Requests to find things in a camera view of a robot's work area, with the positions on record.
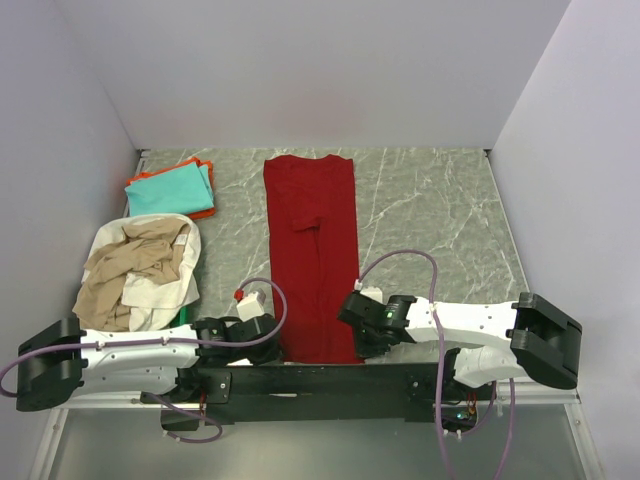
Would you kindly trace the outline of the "red t shirt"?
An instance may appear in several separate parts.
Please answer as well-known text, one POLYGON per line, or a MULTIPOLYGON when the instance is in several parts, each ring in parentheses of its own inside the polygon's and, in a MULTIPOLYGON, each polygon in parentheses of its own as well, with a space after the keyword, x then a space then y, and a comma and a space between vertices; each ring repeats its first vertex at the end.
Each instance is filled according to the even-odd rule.
POLYGON ((263 179, 286 360, 358 363, 353 330, 338 318, 359 275, 353 161, 282 155, 265 162, 263 179))

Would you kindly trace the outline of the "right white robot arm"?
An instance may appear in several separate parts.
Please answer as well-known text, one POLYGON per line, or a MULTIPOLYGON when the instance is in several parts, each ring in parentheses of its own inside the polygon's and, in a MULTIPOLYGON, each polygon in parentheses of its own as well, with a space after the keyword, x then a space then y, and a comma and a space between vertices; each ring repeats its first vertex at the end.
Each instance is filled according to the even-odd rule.
POLYGON ((524 377, 559 390, 577 386, 582 326, 537 294, 497 304, 381 299, 376 288, 354 291, 338 314, 368 363, 442 362, 445 380, 471 388, 524 377))

